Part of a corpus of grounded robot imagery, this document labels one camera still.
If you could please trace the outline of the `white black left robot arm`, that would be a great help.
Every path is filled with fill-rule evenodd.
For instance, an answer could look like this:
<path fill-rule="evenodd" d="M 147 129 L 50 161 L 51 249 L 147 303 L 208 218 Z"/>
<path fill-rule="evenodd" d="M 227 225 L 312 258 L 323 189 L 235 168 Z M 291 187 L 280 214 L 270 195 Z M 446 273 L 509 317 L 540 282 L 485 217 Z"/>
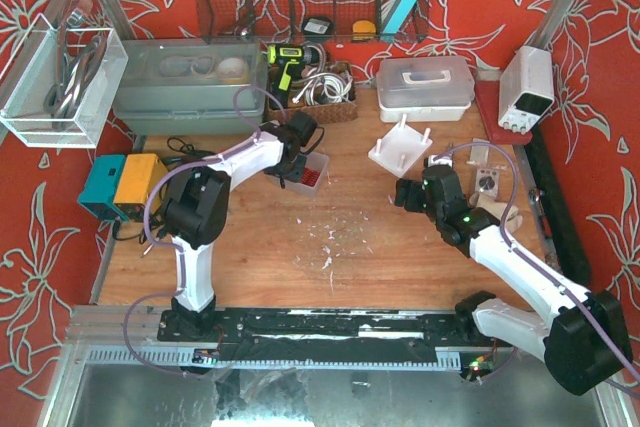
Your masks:
<path fill-rule="evenodd" d="M 177 288 L 171 308 L 162 313 L 159 340 L 194 341 L 213 333 L 213 248 L 225 227 L 232 191 L 258 173 L 276 178 L 281 187 L 300 180 L 319 128 L 303 112 L 283 124 L 266 122 L 243 142 L 196 161 L 168 181 L 160 216 L 177 246 Z"/>

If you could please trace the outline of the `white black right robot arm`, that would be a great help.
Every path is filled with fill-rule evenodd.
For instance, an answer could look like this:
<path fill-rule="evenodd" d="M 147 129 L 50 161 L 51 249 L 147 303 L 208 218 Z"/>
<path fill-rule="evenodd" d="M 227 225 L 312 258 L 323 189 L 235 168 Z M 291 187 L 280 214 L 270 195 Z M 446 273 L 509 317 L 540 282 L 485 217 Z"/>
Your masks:
<path fill-rule="evenodd" d="M 514 308 L 486 291 L 465 298 L 455 311 L 469 341 L 487 337 L 512 345 L 540 360 L 574 395 L 632 367 L 620 301 L 559 274 L 525 249 L 495 215 L 471 206 L 452 167 L 432 165 L 419 180 L 399 179 L 394 203 L 426 215 L 446 244 L 492 271 L 530 306 L 529 311 Z"/>

